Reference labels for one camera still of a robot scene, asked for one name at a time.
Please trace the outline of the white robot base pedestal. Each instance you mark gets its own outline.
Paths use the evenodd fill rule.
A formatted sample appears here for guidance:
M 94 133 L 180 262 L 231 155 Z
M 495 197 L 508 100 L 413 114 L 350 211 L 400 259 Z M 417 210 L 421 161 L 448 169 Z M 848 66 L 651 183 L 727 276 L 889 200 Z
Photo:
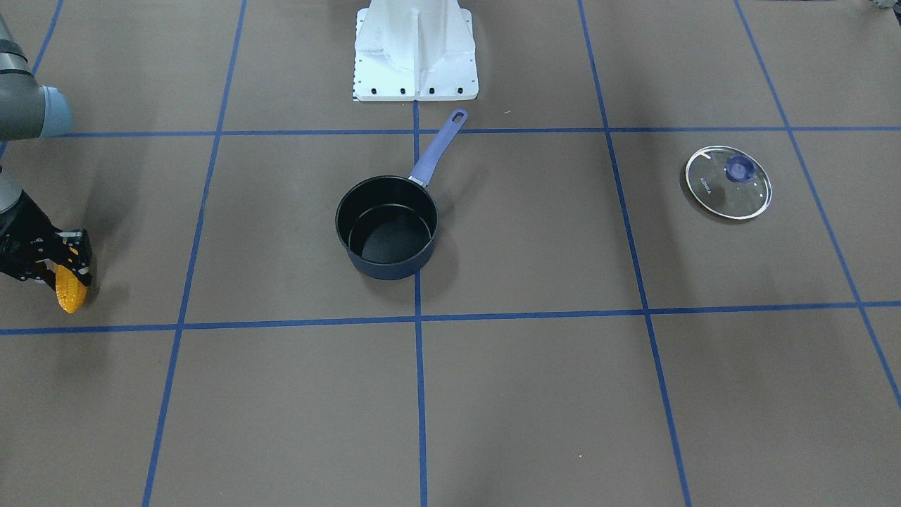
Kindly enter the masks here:
M 352 99 L 476 99 L 473 20 L 457 1 L 370 2 L 356 13 Z

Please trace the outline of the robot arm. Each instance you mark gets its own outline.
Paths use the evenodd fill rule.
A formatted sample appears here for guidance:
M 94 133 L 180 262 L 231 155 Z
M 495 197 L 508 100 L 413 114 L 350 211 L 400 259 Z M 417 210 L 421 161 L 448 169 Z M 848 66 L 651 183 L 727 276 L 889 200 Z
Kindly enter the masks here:
M 72 128 L 65 95 L 38 83 L 25 51 L 1 20 L 1 138 L 3 142 L 51 138 Z M 6 171 L 1 183 L 2 273 L 51 289 L 68 274 L 90 287 L 92 249 L 84 229 L 63 231 Z

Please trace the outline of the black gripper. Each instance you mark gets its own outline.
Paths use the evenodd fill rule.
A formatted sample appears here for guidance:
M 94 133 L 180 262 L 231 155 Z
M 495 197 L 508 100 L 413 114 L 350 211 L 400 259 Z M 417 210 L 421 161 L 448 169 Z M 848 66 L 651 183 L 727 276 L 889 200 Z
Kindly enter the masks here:
M 87 229 L 61 232 L 26 192 L 2 212 L 1 270 L 16 280 L 36 280 L 55 288 L 56 276 L 71 274 L 84 286 L 93 285 L 93 251 Z M 56 276 L 48 269 L 46 243 L 58 238 Z

